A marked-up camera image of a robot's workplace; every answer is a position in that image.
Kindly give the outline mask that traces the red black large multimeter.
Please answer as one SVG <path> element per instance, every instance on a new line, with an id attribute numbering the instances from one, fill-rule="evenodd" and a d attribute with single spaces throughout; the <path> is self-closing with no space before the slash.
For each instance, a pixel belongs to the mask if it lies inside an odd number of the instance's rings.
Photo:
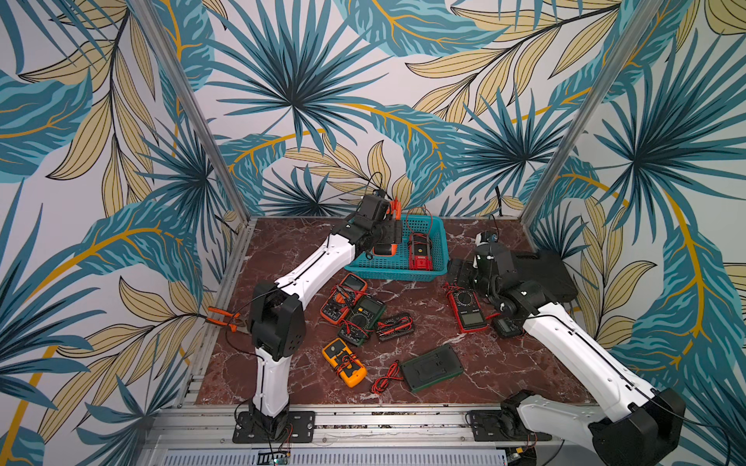
<path id="1" fill-rule="evenodd" d="M 460 332 L 473 333 L 488 328 L 487 320 L 473 290 L 450 283 L 444 285 L 444 289 Z"/>

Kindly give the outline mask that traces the red clamp multimeter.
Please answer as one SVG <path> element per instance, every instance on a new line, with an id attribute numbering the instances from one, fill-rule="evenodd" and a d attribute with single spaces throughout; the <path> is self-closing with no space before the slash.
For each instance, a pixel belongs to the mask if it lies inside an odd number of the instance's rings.
<path id="1" fill-rule="evenodd" d="M 428 234 L 414 232 L 409 237 L 409 269 L 415 271 L 432 271 L 432 243 Z"/>

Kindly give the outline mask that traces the orange black multimeter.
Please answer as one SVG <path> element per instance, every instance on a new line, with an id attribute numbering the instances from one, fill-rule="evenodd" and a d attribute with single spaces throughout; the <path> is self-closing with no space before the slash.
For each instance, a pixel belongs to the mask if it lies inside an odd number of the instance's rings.
<path id="1" fill-rule="evenodd" d="M 349 273 L 338 285 L 332 289 L 328 300 L 321 310 L 321 317 L 332 325 L 337 325 L 345 320 L 351 308 L 365 295 L 368 283 Z"/>

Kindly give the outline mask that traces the dark green multimeter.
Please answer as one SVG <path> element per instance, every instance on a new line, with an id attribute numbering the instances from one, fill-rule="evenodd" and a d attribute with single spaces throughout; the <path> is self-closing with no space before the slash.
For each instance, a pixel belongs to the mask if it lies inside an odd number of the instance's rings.
<path id="1" fill-rule="evenodd" d="M 445 344 L 404 362 L 394 361 L 386 374 L 372 384 L 370 392 L 382 394 L 391 382 L 404 382 L 411 392 L 418 393 L 452 380 L 463 372 L 464 367 L 455 350 L 450 344 Z"/>

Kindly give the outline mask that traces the orange clamp multimeter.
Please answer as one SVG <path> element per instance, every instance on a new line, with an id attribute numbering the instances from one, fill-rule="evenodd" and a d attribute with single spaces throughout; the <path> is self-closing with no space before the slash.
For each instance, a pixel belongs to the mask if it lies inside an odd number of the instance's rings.
<path id="1" fill-rule="evenodd" d="M 372 249 L 375 256 L 392 257 L 396 255 L 398 246 L 402 243 L 401 213 L 401 203 L 397 199 L 392 200 L 379 223 L 380 239 Z"/>

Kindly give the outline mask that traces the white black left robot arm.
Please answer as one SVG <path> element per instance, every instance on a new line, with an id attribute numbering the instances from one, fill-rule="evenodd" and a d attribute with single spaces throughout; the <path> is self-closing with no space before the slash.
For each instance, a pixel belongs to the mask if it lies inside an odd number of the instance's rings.
<path id="1" fill-rule="evenodd" d="M 276 281 L 256 285 L 248 322 L 258 357 L 250 405 L 255 419 L 269 426 L 285 421 L 291 357 L 306 335 L 305 308 L 338 271 L 362 254 L 382 246 L 394 252 L 402 243 L 401 213 L 400 202 L 383 190 L 365 194 L 299 266 Z"/>

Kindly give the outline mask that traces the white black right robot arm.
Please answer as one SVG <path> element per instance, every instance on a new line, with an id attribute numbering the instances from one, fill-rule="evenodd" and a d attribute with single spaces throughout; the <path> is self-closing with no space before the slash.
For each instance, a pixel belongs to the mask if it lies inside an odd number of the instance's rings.
<path id="1" fill-rule="evenodd" d="M 656 465 L 678 448 L 685 401 L 635 375 L 571 318 L 565 307 L 579 291 L 558 254 L 513 252 L 497 231 L 483 231 L 472 258 L 452 260 L 449 272 L 475 303 L 495 309 L 493 328 L 534 337 L 596 402 L 573 405 L 522 390 L 498 410 L 470 412 L 471 423 L 511 440 L 557 437 L 606 465 Z"/>

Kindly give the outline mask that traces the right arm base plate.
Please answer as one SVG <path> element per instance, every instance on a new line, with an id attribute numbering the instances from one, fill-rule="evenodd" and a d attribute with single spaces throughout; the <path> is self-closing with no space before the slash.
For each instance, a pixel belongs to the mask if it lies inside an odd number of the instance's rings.
<path id="1" fill-rule="evenodd" d="M 503 410 L 472 410 L 465 421 L 475 442 L 537 442 L 551 441 L 553 437 L 526 429 L 520 419 Z"/>

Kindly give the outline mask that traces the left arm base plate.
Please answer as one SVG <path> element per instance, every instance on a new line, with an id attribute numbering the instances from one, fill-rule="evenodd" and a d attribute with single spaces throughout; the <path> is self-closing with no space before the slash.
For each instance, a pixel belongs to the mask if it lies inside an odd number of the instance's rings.
<path id="1" fill-rule="evenodd" d="M 316 427 L 313 411 L 283 411 L 268 417 L 259 411 L 238 414 L 232 436 L 233 444 L 287 443 L 310 444 Z"/>

